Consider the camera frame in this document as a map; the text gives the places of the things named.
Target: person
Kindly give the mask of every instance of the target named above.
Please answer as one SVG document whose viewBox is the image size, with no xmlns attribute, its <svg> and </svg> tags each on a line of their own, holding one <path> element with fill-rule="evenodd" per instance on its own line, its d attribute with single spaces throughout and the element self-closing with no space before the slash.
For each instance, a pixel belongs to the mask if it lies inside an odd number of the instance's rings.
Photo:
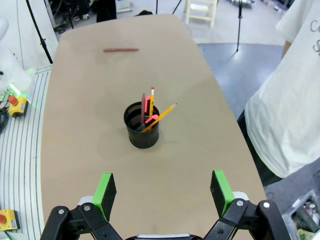
<svg viewBox="0 0 320 240">
<path fill-rule="evenodd" d="M 263 186 L 320 157 L 320 0 L 295 0 L 276 29 L 285 39 L 274 73 L 238 124 Z"/>
</svg>

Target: tan table surface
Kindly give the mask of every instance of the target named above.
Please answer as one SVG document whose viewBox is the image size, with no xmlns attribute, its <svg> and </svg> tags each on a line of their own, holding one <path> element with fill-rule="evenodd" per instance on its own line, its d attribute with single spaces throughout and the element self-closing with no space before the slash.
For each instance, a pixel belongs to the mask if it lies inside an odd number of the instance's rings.
<svg viewBox="0 0 320 240">
<path fill-rule="evenodd" d="M 103 53 L 104 48 L 139 48 Z M 127 106 L 155 86 L 159 140 L 138 149 L 123 122 Z M 122 238 L 138 233 L 204 237 L 218 219 L 213 169 L 234 191 L 265 199 L 235 117 L 186 27 L 173 15 L 107 21 L 64 33 L 51 73 L 42 130 L 44 220 L 70 209 L 114 174 L 110 222 Z M 238 233 L 248 239 L 249 233 Z"/>
</svg>

